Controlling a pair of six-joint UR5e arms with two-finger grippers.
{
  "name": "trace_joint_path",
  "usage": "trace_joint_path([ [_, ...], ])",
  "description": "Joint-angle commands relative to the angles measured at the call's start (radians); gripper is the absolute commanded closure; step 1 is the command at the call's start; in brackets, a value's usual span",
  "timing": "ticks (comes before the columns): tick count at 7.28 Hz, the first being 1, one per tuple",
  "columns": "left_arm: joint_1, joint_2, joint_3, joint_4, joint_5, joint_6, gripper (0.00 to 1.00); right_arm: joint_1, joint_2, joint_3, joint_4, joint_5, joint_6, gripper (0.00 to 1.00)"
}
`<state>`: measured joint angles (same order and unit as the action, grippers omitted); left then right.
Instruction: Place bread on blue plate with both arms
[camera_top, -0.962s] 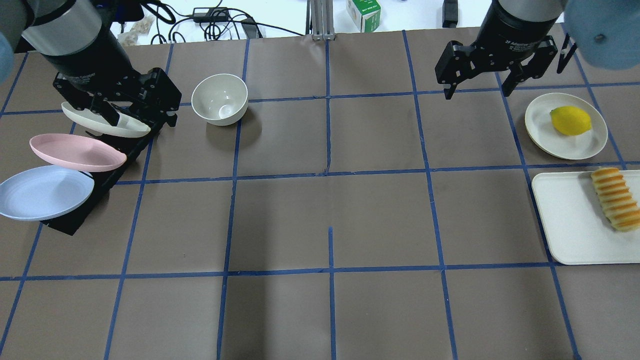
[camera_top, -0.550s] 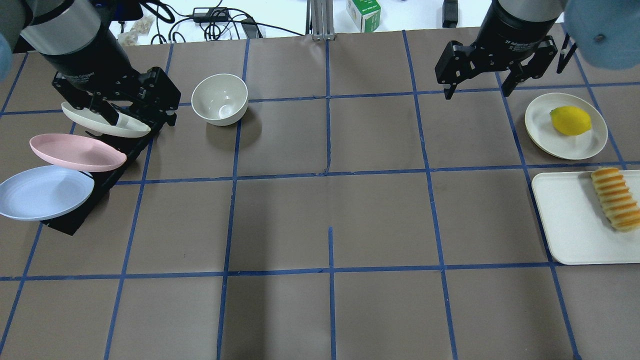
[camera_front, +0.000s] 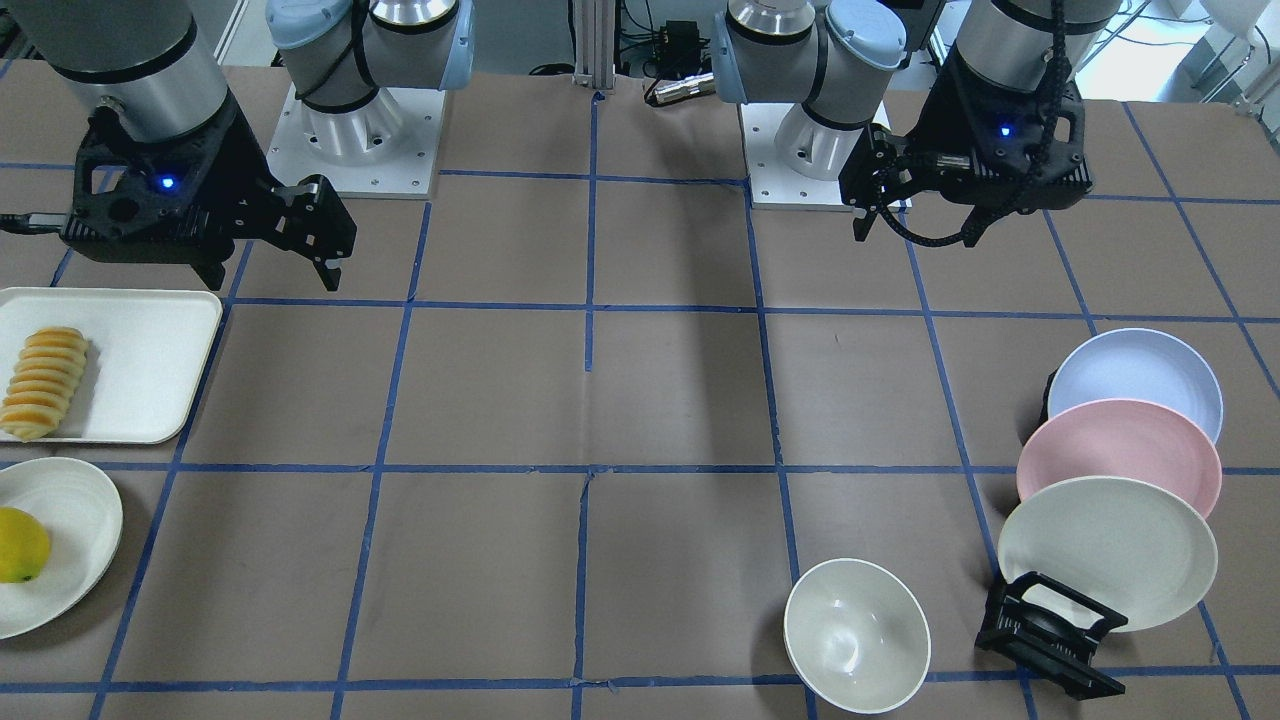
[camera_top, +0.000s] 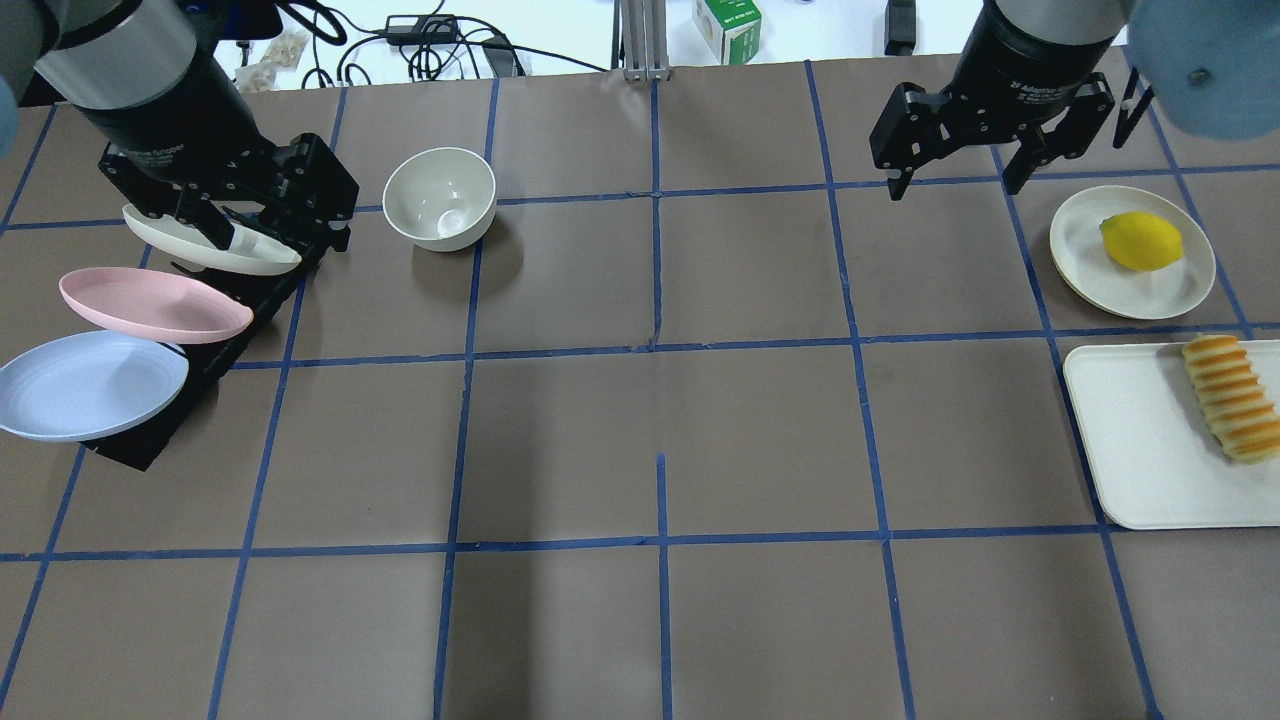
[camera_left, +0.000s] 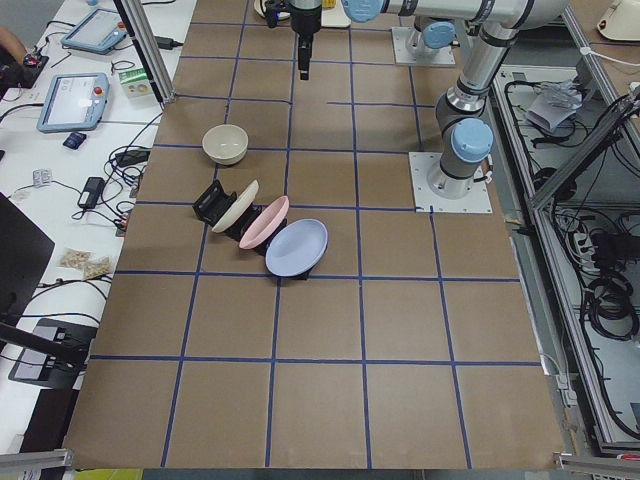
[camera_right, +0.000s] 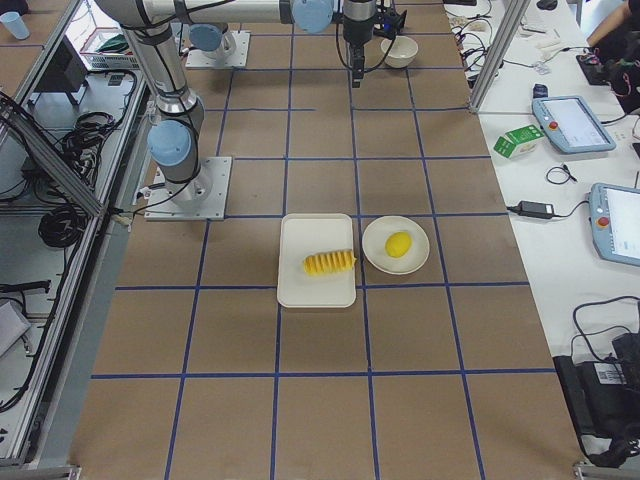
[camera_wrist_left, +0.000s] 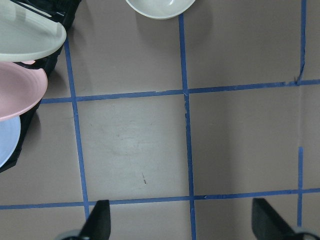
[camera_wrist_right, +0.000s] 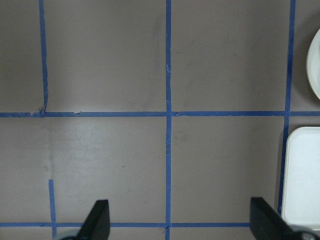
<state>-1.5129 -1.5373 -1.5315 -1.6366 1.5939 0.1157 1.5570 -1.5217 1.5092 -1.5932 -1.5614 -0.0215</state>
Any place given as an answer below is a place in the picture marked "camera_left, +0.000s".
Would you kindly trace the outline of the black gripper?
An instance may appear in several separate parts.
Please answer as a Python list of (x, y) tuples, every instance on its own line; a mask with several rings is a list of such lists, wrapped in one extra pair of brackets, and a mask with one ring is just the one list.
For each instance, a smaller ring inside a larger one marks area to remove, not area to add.
[(321, 29), (320, 0), (283, 0), (264, 3), (265, 19), (269, 28), (275, 28), (280, 13), (288, 13), (292, 30), (298, 34), (297, 65), (299, 78), (308, 81), (312, 58), (312, 37)]

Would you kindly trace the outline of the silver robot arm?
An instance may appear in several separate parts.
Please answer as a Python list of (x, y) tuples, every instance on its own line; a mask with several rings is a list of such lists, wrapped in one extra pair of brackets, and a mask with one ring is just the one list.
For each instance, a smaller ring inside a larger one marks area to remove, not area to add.
[(449, 20), (418, 16), (414, 22), (416, 63), (420, 65), (449, 66), (455, 64), (451, 44), (456, 31)]
[(474, 174), (491, 152), (494, 134), (480, 118), (490, 85), (522, 30), (541, 27), (564, 12), (566, 1), (344, 1), (347, 17), (365, 23), (381, 14), (466, 20), (480, 26), (455, 85), (438, 99), (436, 119), (443, 139), (439, 164), (427, 174), (436, 195), (466, 196)]

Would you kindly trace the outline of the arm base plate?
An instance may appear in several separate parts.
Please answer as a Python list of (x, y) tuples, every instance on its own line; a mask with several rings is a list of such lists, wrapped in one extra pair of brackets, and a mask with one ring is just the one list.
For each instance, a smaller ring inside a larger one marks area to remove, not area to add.
[(414, 209), (421, 213), (493, 213), (488, 192), (489, 181), (481, 165), (474, 176), (457, 180), (444, 174), (439, 152), (410, 152), (409, 164)]
[(391, 37), (397, 65), (453, 67), (456, 63), (450, 45), (430, 48), (424, 43), (422, 33), (414, 27), (393, 27)]

